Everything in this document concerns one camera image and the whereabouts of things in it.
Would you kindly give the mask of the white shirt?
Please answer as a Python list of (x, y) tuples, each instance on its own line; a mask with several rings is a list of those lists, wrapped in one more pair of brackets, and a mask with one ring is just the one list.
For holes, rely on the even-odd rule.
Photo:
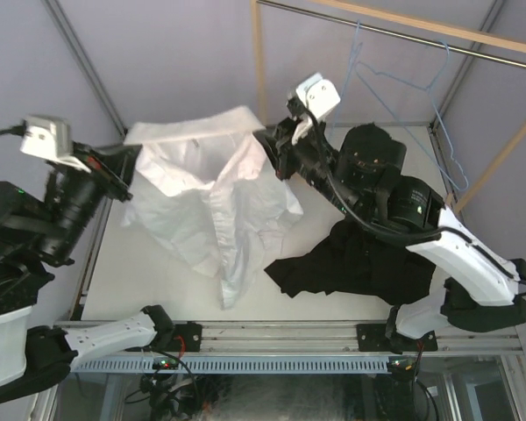
[(262, 127), (239, 106), (177, 123), (138, 122), (124, 140), (139, 147), (124, 225), (142, 225), (171, 256), (218, 279), (226, 310), (303, 215), (254, 136)]

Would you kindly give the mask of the blue wire hanger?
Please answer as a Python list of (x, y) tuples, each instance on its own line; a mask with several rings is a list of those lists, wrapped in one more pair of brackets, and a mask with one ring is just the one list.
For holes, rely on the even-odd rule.
[(345, 78), (343, 80), (343, 83), (342, 83), (342, 86), (341, 86), (341, 90), (340, 90), (340, 94), (339, 94), (340, 101), (339, 101), (339, 104), (338, 104), (337, 108), (334, 110), (333, 118), (331, 120), (330, 134), (333, 134), (334, 131), (335, 131), (335, 128), (336, 128), (336, 125), (337, 125), (337, 121), (338, 121), (339, 112), (341, 111), (342, 106), (343, 106), (345, 92), (346, 92), (346, 89), (347, 89), (347, 87), (348, 87), (348, 85), (350, 83), (352, 67), (353, 67), (354, 62), (356, 61), (356, 59), (357, 59), (357, 57), (359, 55), (359, 51), (361, 49), (361, 45), (359, 43), (360, 27), (361, 27), (361, 22), (360, 22), (360, 20), (358, 20), (356, 22), (355, 31), (354, 31), (354, 34), (353, 34), (353, 37), (352, 37), (352, 44), (351, 44), (351, 48), (350, 48), (350, 52), (349, 52), (349, 56), (348, 56), (348, 60), (347, 60), (346, 70), (345, 70)]
[(466, 172), (459, 162), (459, 160), (455, 157), (455, 148), (451, 140), (451, 136), (448, 132), (448, 129), (446, 127), (446, 124), (444, 122), (444, 119), (442, 117), (442, 113), (439, 110), (435, 98), (433, 96), (433, 90), (437, 85), (438, 79), (440, 76), (444, 73), (446, 67), (448, 66), (450, 62), (450, 46), (443, 40), (436, 40), (435, 46), (440, 46), (444, 51), (444, 62), (439, 67), (438, 71), (435, 73), (435, 75), (431, 78), (431, 80), (425, 84), (425, 85), (418, 85), (416, 83), (411, 82), (410, 80), (401, 78), (397, 75), (391, 74), (386, 71), (379, 71), (376, 68), (372, 67), (371, 65), (365, 63), (362, 60), (355, 59), (355, 62), (352, 64), (352, 72), (360, 79), (360, 81), (365, 85), (365, 87), (370, 91), (370, 93), (373, 95), (373, 97), (380, 103), (382, 108), (392, 117), (395, 119), (397, 123), (400, 123), (401, 120), (399, 119), (399, 116), (387, 105), (387, 103), (382, 99), (382, 97), (376, 92), (376, 90), (372, 87), (372, 85), (366, 80), (366, 78), (361, 74), (361, 69), (367, 70), (369, 73), (372, 73), (374, 76), (387, 78), (389, 80), (392, 80), (394, 82), (398, 82), (400, 84), (403, 84), (409, 88), (412, 88), (414, 90), (422, 92), (424, 95), (426, 95), (430, 102), (431, 109), (435, 112), (435, 121), (439, 124), (440, 128), (442, 129), (442, 133), (444, 135), (444, 139), (446, 140), (446, 144), (449, 148), (450, 152), (450, 160), (451, 163), (455, 165), (455, 167), (458, 169), (460, 175), (462, 176), (463, 182), (458, 183), (447, 170), (443, 170), (441, 165), (437, 163), (437, 160), (433, 158), (431, 155), (427, 153), (430, 160), (436, 165), (437, 169), (445, 178), (450, 185), (455, 188), (458, 192), (466, 192), (470, 187), (470, 181), (466, 175)]

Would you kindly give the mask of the black shirt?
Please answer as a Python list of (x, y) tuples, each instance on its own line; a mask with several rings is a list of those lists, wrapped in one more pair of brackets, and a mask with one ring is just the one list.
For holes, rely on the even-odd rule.
[(309, 253), (275, 260), (265, 272), (291, 298), (302, 292), (340, 292), (402, 305), (429, 294), (435, 268), (424, 257), (381, 242), (356, 223), (342, 220)]

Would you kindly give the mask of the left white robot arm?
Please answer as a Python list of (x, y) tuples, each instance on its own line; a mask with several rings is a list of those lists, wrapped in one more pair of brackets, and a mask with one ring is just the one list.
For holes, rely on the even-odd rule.
[(71, 254), (104, 198), (126, 202), (138, 145), (76, 144), (83, 168), (54, 163), (37, 199), (0, 182), (0, 404), (62, 382), (81, 364), (130, 348), (168, 349), (174, 323), (160, 305), (84, 329), (30, 326), (39, 291)]

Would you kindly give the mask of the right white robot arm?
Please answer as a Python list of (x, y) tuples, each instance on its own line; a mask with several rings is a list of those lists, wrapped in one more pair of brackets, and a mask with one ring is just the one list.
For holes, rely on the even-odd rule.
[(298, 174), (374, 239), (413, 253), (448, 275), (443, 287), (393, 304), (385, 340), (399, 353), (437, 329), (492, 332), (526, 323), (526, 260), (484, 246), (427, 183), (402, 174), (407, 148), (375, 124), (350, 129), (339, 149), (312, 125), (287, 118), (255, 133), (281, 180)]

